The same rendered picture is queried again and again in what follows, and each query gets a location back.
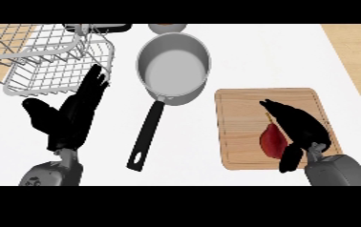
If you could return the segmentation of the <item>red pear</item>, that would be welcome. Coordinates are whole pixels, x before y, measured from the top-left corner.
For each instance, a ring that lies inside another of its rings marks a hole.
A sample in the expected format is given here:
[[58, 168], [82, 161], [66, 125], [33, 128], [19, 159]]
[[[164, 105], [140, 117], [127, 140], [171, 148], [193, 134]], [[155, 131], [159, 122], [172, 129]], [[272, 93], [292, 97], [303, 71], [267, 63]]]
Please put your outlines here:
[[280, 159], [286, 147], [285, 136], [272, 121], [270, 114], [266, 114], [269, 123], [258, 137], [258, 146], [264, 155]]

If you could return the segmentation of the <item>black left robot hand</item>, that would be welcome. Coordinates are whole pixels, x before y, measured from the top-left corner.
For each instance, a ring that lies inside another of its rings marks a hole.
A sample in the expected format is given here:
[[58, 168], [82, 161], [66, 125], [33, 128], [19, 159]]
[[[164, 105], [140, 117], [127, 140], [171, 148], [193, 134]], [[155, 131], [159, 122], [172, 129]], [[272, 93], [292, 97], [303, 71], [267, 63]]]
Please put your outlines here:
[[106, 86], [101, 67], [94, 64], [75, 94], [66, 98], [58, 109], [50, 107], [38, 98], [26, 98], [22, 101], [32, 127], [47, 134], [45, 148], [51, 152], [60, 149], [75, 151], [84, 144]]

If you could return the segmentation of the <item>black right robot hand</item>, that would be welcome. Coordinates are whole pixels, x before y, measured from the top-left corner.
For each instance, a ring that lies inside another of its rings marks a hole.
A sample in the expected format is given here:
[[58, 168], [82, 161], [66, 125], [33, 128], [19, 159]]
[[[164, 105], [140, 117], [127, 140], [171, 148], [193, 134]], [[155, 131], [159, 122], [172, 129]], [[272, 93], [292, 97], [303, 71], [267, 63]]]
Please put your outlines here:
[[279, 172], [292, 172], [297, 169], [303, 152], [313, 144], [319, 146], [323, 153], [331, 145], [328, 132], [317, 120], [300, 109], [264, 99], [260, 106], [276, 118], [276, 122], [291, 140], [285, 146], [279, 161]]

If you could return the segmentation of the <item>wooden cutting board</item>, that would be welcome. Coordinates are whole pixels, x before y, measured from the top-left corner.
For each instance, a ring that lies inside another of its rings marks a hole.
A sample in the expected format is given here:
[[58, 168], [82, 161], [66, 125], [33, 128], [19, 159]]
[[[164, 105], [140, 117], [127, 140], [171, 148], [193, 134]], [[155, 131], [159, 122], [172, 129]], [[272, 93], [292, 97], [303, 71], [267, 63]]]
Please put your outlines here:
[[323, 126], [331, 140], [323, 155], [343, 153], [331, 124], [310, 88], [218, 89], [214, 92], [221, 163], [229, 170], [276, 170], [279, 160], [263, 153], [258, 137], [269, 122], [258, 101], [270, 99], [307, 112]]

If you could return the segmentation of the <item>grey bowl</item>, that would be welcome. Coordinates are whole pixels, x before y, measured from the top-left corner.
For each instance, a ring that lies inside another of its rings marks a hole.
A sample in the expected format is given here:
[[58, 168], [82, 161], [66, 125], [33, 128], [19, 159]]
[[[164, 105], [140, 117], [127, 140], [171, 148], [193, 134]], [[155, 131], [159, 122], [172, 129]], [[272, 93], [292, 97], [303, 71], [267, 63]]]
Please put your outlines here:
[[149, 24], [147, 27], [155, 34], [162, 34], [166, 32], [180, 32], [186, 28], [186, 25], [184, 24]]

